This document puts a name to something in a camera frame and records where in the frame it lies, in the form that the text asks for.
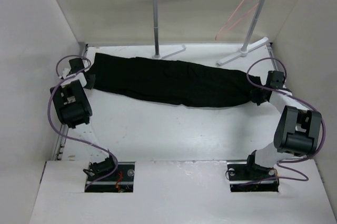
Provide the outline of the pink wire hanger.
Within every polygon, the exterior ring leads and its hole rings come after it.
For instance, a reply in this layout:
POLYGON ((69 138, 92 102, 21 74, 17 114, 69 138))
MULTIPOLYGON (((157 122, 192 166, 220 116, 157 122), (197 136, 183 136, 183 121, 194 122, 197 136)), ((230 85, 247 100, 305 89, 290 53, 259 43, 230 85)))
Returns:
POLYGON ((260 0, 241 0, 236 9, 217 32, 215 40, 219 41, 241 23, 258 6, 259 2, 260 0))

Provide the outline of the black trousers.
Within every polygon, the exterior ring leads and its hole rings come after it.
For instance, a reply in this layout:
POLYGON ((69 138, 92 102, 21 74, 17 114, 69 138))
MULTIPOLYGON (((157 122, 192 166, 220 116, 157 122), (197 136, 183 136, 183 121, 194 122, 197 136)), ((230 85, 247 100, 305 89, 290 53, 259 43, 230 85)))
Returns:
POLYGON ((184 61, 122 58, 96 53, 94 89, 130 98, 194 108, 228 108, 252 100, 258 76, 184 61))

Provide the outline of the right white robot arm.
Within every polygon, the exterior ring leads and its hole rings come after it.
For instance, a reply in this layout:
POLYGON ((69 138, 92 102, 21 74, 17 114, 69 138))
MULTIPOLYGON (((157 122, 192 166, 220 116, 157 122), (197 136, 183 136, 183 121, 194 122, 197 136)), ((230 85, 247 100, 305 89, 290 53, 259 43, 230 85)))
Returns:
POLYGON ((297 101, 284 83, 283 72, 269 71, 266 84, 255 84, 251 91, 253 103, 261 105, 269 102, 279 111, 281 117, 273 142, 248 156, 244 173, 249 179, 257 179, 281 161, 291 157, 309 157, 317 150, 322 115, 297 101))

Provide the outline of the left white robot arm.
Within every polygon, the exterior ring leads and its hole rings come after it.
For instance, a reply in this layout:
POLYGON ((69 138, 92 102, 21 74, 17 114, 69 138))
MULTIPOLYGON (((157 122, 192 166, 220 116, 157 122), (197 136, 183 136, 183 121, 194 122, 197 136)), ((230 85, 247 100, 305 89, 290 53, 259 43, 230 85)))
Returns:
POLYGON ((85 89, 93 89, 95 76, 88 74, 91 61, 85 57, 70 55, 69 67, 61 73, 58 71, 60 62, 56 64, 56 74, 60 82, 50 88, 50 98, 47 105, 47 118, 52 129, 60 136, 82 143, 87 146, 92 160, 85 174, 89 177, 103 177, 106 181, 113 181, 118 175, 118 161, 114 154, 100 145, 96 137, 91 117, 92 108, 86 96, 85 89), (57 118, 62 125, 78 133, 78 137, 66 136, 58 130, 51 119, 51 107, 54 107, 57 118))

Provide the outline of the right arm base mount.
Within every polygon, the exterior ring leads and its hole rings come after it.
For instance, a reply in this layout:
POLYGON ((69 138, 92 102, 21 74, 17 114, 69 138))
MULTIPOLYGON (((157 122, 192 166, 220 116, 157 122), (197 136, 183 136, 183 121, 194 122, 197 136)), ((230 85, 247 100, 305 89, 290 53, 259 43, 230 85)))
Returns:
POLYGON ((249 167, 245 162, 228 162, 226 178, 231 192, 278 192, 279 179, 272 168, 249 167))

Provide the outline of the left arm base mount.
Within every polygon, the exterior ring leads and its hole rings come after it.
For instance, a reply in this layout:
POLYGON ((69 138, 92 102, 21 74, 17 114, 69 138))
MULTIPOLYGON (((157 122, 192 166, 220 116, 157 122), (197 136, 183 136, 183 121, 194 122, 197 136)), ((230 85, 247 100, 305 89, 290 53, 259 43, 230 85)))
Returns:
POLYGON ((120 162, 109 177, 93 182, 95 177, 86 177, 84 192, 87 193, 132 193, 134 190, 135 162, 120 162))

